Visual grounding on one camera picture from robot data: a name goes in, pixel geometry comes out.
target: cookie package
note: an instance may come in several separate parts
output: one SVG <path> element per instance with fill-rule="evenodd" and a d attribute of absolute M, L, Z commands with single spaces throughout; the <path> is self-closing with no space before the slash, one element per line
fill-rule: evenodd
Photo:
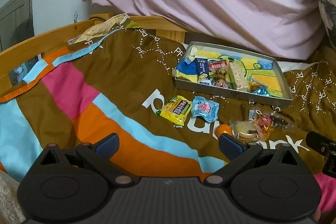
<path fill-rule="evenodd" d="M 230 122 L 232 135 L 242 143 L 259 141 L 258 130 L 254 121 Z"/>
<path fill-rule="evenodd" d="M 184 122 L 191 110 L 192 103 L 183 96 L 175 95 L 167 104 L 156 112 L 157 115 L 171 121 L 177 126 L 184 126 Z"/>
<path fill-rule="evenodd" d="M 219 103 L 196 96 L 192 103 L 192 117 L 202 117 L 206 122 L 214 122 L 218 118 Z"/>

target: box of snacks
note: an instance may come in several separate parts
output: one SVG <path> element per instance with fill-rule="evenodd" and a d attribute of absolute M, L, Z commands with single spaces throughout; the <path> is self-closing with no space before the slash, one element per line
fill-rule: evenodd
<path fill-rule="evenodd" d="M 277 61 L 266 55 L 191 42 L 175 69 L 182 90 L 287 107 L 291 91 Z"/>

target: blue packaging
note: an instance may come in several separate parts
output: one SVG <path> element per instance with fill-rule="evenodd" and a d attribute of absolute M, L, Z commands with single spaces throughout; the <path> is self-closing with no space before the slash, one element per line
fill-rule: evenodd
<path fill-rule="evenodd" d="M 207 100 L 202 96 L 193 99 L 192 117 L 203 117 L 206 122 L 214 122 L 218 118 L 219 103 Z"/>
<path fill-rule="evenodd" d="M 206 58 L 195 58 L 196 71 L 198 75 L 198 83 L 204 85 L 214 85 L 214 79 L 210 79 L 210 69 L 208 59 Z"/>
<path fill-rule="evenodd" d="M 263 86 L 261 86 L 260 88 L 258 88 L 256 91 L 254 91 L 252 93 L 267 96 L 267 97 L 271 97 L 271 94 Z"/>

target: wooden headboard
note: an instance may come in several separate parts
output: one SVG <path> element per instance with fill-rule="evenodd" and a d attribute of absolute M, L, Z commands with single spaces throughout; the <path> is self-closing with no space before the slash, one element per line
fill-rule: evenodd
<path fill-rule="evenodd" d="M 109 19 L 112 13 L 96 14 L 91 17 Z M 185 30 L 159 16 L 131 16 L 144 29 L 156 30 L 156 35 L 184 42 Z M 0 94 L 12 87 L 8 73 L 27 60 L 41 54 L 42 57 L 67 45 L 67 41 L 80 35 L 93 25 L 101 23 L 99 19 L 77 22 L 51 30 L 22 41 L 0 52 Z"/>

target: cable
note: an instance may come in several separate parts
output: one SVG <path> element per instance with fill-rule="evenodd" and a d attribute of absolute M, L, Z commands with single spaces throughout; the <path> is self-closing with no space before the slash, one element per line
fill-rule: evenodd
<path fill-rule="evenodd" d="M 90 17 L 89 20 L 90 20 L 90 19 L 100 19 L 100 20 L 102 20 L 102 21 L 106 21 L 106 19 L 104 19 L 104 18 L 102 18 L 102 17 Z"/>

